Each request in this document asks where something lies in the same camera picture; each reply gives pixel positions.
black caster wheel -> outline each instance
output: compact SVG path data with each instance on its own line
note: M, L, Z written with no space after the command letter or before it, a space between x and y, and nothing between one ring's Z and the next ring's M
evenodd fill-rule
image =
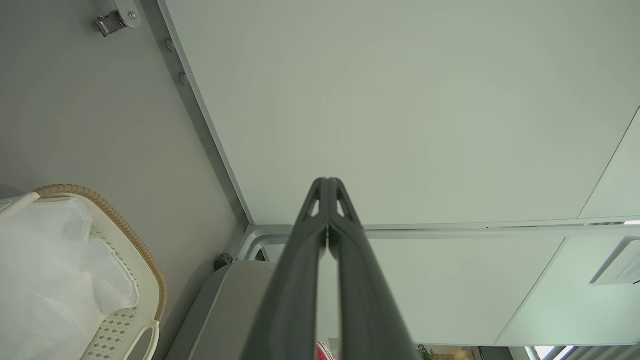
M232 258L231 255L227 254L226 252L223 252L213 261L213 268L215 271L218 271L227 265L231 265L231 263L233 262L234 258Z

brown braided trim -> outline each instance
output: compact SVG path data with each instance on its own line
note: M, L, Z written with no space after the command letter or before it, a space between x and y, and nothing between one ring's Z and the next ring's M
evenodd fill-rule
M98 193L91 189L83 188L82 186L76 185L50 185L45 186L43 188L39 188L34 190L33 192L38 193L41 197L48 197L52 195L56 195L59 193L72 193L76 195L80 195L91 200L92 203L96 204L98 208L100 208L104 213L113 221L118 228L125 234L125 236L131 241L133 246L136 247L136 250L142 255L142 258L147 262L147 265L151 269L151 272L154 273L156 280L158 281L158 286L160 287L160 301L158 302L158 309L156 311L156 320L159 322L162 319L162 315L164 313L164 307L166 305L166 282L164 280L164 275L162 270L160 270L160 266L156 263L156 260L151 255L145 244L142 242L138 234L131 228L131 226L127 223L122 215L120 215L116 209L111 206L107 200L101 197Z

green plant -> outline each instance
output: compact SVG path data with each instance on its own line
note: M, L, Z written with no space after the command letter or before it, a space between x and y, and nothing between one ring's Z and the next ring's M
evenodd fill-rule
M420 358L422 360L435 360L436 359L436 354L433 352L433 349L429 349L427 350L426 347L424 347L424 345L417 345L418 347L415 349L418 352L418 355L420 355Z

white plastic bag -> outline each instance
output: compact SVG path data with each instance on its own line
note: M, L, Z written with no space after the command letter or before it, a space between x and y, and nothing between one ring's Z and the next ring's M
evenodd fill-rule
M107 315L138 303L135 280L84 204L40 200L0 222L0 359L80 359Z

laundry basket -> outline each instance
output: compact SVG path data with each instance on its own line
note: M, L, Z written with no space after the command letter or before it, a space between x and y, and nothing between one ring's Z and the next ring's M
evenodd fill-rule
M136 307L107 317L87 347L82 359L127 359L144 332L152 331L145 360L156 351L159 325L166 303L164 275L145 244L131 226L100 195L76 185L52 185L22 197L0 200L0 222L39 199L75 197L86 206L93 224L90 237L100 238L122 260L138 285Z

